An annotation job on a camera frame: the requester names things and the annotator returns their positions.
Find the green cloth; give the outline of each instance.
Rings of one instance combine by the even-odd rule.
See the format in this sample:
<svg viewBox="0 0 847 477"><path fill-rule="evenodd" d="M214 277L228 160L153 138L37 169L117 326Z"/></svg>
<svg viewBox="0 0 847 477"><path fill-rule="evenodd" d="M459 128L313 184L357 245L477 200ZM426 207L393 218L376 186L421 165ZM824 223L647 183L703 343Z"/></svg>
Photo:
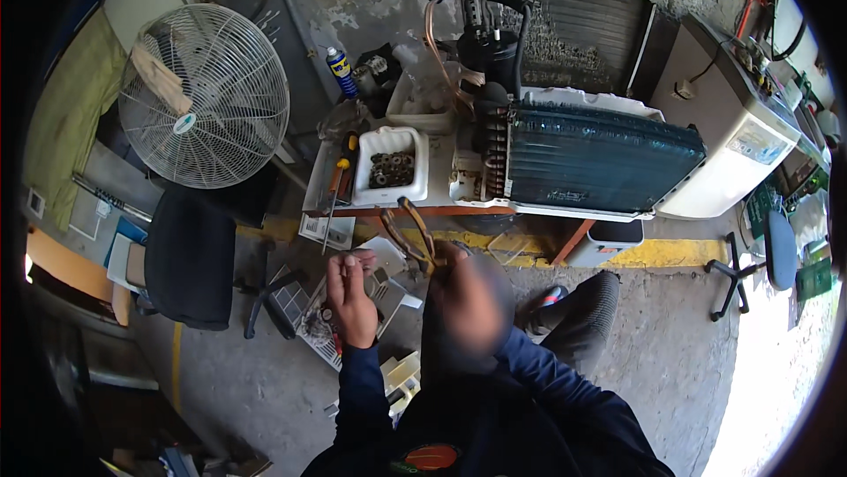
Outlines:
<svg viewBox="0 0 847 477"><path fill-rule="evenodd" d="M74 207L74 172L86 167L100 115L118 96L126 53L99 8L59 59L32 115L24 184L44 198L44 219L65 231Z"/></svg>

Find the dark pants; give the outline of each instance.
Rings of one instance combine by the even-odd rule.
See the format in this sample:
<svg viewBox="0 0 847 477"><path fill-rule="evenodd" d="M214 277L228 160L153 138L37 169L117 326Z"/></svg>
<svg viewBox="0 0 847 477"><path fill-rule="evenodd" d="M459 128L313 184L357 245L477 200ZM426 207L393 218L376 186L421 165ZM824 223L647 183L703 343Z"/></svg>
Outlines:
<svg viewBox="0 0 847 477"><path fill-rule="evenodd" d="M488 255L474 254L468 258L485 277L505 323L512 325L516 302L512 282L503 267ZM421 383L426 385L453 376L488 375L499 368L493 357L465 354L447 333L434 296L439 292L449 294L447 282L451 272L451 268L443 267L433 273L423 307ZM618 309L618 290L618 277L601 271L556 304L535 310L527 323L527 333L579 374L590 376L611 333Z"/></svg>

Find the person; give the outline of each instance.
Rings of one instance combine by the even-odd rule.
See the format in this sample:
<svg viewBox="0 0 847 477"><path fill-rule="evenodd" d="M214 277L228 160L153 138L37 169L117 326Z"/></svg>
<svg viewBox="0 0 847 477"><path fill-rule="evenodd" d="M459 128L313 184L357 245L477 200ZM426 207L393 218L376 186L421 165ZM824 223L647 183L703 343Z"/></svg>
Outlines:
<svg viewBox="0 0 847 477"><path fill-rule="evenodd" d="M450 243L438 251L446 265L423 311L422 388L397 429L379 371L377 310L364 293L376 257L329 260L327 298L344 343L339 412L333 445L303 475L673 475L630 406L583 376L611 331L615 274L531 313L521 331L499 264Z"/></svg>

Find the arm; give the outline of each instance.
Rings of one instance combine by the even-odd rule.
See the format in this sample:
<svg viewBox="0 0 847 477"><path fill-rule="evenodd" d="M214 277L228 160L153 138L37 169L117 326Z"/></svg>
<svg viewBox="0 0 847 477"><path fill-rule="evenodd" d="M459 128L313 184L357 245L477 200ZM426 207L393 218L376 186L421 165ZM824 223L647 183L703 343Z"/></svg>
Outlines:
<svg viewBox="0 0 847 477"><path fill-rule="evenodd" d="M591 384L522 331L512 327L495 357L508 365L514 379L529 389L557 424L579 421L606 440L621 441L655 460L650 442L622 398Z"/></svg>
<svg viewBox="0 0 847 477"><path fill-rule="evenodd" d="M334 444L358 447L390 434L393 429L377 347L345 346L341 361Z"/></svg>

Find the blue stool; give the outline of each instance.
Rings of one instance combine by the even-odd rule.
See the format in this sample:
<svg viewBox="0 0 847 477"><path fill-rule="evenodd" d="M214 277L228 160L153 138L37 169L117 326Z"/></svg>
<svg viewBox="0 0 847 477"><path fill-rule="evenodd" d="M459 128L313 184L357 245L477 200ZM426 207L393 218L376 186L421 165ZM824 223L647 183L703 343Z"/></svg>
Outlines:
<svg viewBox="0 0 847 477"><path fill-rule="evenodd" d="M727 292L727 300L723 302L723 308L719 312L712 312L712 321L717 321L727 313L729 302L732 302L735 291L738 290L738 296L741 297L741 313L750 311L750 306L747 304L747 294L744 291L744 285L741 281L756 271L768 267L768 280L771 281L774 289L782 292L789 289L794 284L795 274L797 273L797 245L795 243L794 231L791 229L789 220L779 214L775 210L768 211L765 216L765 261L762 263L754 263L751 266L740 269L738 266L738 248L735 245L735 233L730 232L727 235L727 243L733 256L733 267L729 267L723 262L710 260L703 266L706 273L710 273L712 269L718 270L721 273L732 279L732 284Z"/></svg>

